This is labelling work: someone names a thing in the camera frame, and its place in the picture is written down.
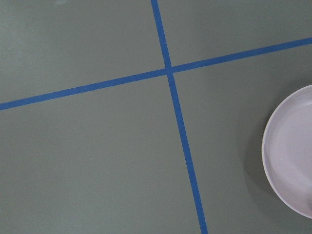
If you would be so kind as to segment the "pink bowl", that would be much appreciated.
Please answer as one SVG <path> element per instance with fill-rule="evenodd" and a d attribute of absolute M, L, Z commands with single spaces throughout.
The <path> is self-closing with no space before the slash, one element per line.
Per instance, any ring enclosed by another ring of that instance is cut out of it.
<path fill-rule="evenodd" d="M 262 162 L 276 195 L 312 216 L 312 87 L 286 97 L 271 114 L 262 138 Z"/>

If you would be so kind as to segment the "blue tape line crosswise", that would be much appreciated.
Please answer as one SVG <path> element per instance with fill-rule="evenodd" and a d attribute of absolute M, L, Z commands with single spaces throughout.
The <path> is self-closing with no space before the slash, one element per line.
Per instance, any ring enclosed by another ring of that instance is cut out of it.
<path fill-rule="evenodd" d="M 276 44 L 276 45 L 270 45 L 270 46 L 256 48 L 256 49 L 247 50 L 243 52 L 238 52 L 238 53 L 228 54 L 228 55 L 219 56 L 215 58 L 209 58 L 209 59 L 204 59 L 200 61 L 173 66 L 172 72 L 173 73 L 184 72 L 184 71 L 193 70 L 196 68 L 212 66 L 212 65 L 221 64 L 221 63 L 225 63 L 225 62 L 229 62 L 233 60 L 245 59 L 245 58 L 273 53 L 277 51 L 311 45 L 311 43 L 312 43 L 312 39 L 306 38 L 306 39 L 299 39 L 299 40 L 294 40 L 294 41 L 285 42 L 285 43 Z M 13 100 L 9 102 L 4 102 L 0 104 L 0 109 L 1 110 L 12 109 L 12 108 L 20 107 L 20 106 L 25 106 L 25 105 L 44 102 L 44 101 L 48 101 L 52 99 L 63 98 L 67 96 L 91 92 L 91 91 L 95 91 L 99 89 L 118 86 L 118 85 L 122 85 L 126 83 L 132 83 L 132 82 L 145 80 L 149 78 L 156 78 L 159 76 L 164 76 L 166 74 L 167 74 L 166 69 L 159 69 L 159 70 L 149 71 L 149 72 L 145 72 L 141 74 L 115 78 L 112 80 L 102 81 L 98 83 L 83 85 L 83 86 L 74 87 L 70 89 L 42 94 L 38 96 L 27 97 L 27 98 Z"/>

